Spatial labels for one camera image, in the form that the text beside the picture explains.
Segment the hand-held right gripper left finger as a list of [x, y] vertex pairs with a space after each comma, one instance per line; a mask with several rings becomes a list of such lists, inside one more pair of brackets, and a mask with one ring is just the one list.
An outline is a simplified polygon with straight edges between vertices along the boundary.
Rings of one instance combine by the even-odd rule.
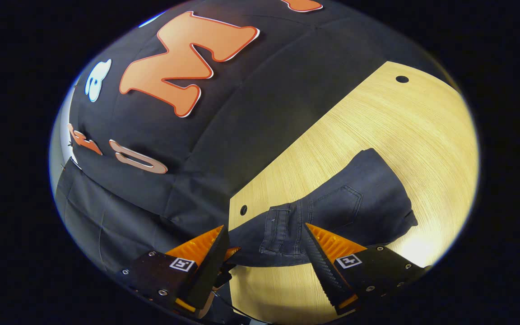
[[196, 316], [208, 302], [228, 245], [228, 231], [219, 226], [165, 253], [143, 253], [122, 269], [121, 280], [159, 308]]

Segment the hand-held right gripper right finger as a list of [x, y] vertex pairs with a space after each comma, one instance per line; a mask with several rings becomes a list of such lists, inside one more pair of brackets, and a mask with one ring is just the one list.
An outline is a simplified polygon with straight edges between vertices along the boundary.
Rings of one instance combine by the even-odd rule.
[[339, 316], [386, 300], [428, 272], [384, 245], [361, 246], [309, 223], [304, 247]]

